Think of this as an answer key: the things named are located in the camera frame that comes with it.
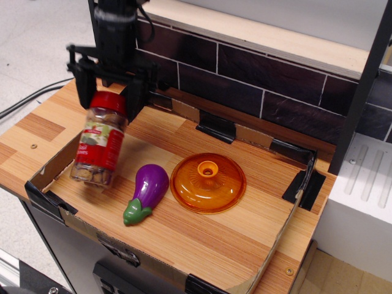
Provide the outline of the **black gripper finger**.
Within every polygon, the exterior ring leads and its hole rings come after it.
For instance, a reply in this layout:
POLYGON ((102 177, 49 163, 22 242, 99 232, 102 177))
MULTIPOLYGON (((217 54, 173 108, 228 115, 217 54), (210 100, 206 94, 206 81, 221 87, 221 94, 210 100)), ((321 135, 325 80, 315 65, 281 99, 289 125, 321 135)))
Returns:
POLYGON ((96 78, 94 76, 94 72, 80 66, 76 66, 74 76, 76 79, 80 105, 84 109, 88 109, 96 92, 96 78))
POLYGON ((152 90, 153 81, 148 70, 138 69, 136 74, 129 77, 126 87, 121 92, 126 98, 126 115, 129 124, 146 105, 152 90))

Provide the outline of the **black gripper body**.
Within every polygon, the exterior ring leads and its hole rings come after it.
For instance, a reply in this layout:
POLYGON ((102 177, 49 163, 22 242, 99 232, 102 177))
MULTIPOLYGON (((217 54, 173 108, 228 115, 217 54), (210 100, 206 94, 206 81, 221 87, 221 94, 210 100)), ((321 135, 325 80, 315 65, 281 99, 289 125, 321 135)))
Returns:
POLYGON ((130 73, 140 74, 148 84, 155 84, 159 65, 144 58, 136 50, 144 40, 139 36, 137 18, 92 19, 95 47, 69 45, 68 71, 86 83, 87 79, 103 79, 127 82, 130 73))

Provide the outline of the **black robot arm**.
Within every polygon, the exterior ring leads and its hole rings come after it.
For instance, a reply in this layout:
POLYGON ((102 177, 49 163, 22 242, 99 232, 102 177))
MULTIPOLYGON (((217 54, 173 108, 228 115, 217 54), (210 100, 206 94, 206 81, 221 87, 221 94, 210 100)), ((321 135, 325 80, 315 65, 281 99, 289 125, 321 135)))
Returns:
POLYGON ((67 68, 76 79, 80 105, 87 109, 97 90, 96 80, 125 85, 126 115, 132 122, 156 90, 159 65, 136 47, 142 41, 138 14, 143 1, 90 1, 95 47, 69 45, 67 68))

